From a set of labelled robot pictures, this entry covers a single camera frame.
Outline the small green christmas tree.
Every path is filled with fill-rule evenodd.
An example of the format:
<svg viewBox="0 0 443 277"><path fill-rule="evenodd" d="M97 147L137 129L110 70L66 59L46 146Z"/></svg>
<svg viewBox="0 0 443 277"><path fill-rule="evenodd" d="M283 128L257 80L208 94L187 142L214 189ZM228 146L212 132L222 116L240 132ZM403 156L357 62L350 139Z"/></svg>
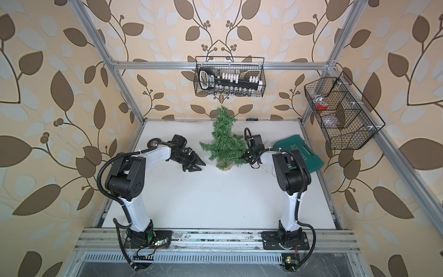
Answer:
<svg viewBox="0 0 443 277"><path fill-rule="evenodd" d="M233 166L246 164L246 141L241 135L233 133L236 118L228 112L228 108L217 108L218 115L213 121L212 143L200 142L204 151L210 153L209 160L216 162L221 171L228 171Z"/></svg>

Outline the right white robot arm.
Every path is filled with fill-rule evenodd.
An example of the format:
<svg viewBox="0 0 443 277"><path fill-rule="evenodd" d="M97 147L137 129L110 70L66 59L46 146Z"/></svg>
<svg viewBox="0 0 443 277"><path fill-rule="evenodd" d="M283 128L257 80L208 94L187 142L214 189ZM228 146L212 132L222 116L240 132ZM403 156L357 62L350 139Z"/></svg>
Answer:
<svg viewBox="0 0 443 277"><path fill-rule="evenodd" d="M244 130L248 163L273 165L279 188L286 194L284 209L276 231L261 233L266 250L288 250L281 266L287 272L296 272L312 255L317 242L316 231L308 223L300 221L301 200L311 184L311 174L298 150L265 148L260 135Z"/></svg>

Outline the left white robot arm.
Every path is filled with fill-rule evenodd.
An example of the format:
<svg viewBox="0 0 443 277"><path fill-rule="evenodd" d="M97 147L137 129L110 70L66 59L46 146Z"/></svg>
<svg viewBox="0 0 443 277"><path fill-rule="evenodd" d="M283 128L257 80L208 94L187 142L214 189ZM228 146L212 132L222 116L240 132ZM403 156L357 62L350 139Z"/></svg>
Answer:
<svg viewBox="0 0 443 277"><path fill-rule="evenodd" d="M141 255L141 250L167 247L172 239L173 233L169 230L154 231L141 195L146 170L170 160L180 164L184 172L200 172L205 166L196 152L187 147L187 140L174 135L169 142L153 138L146 150L116 155L102 166L96 178L99 191L123 209L127 225L116 218L113 222L123 258L134 271L147 268L147 261L153 256Z"/></svg>

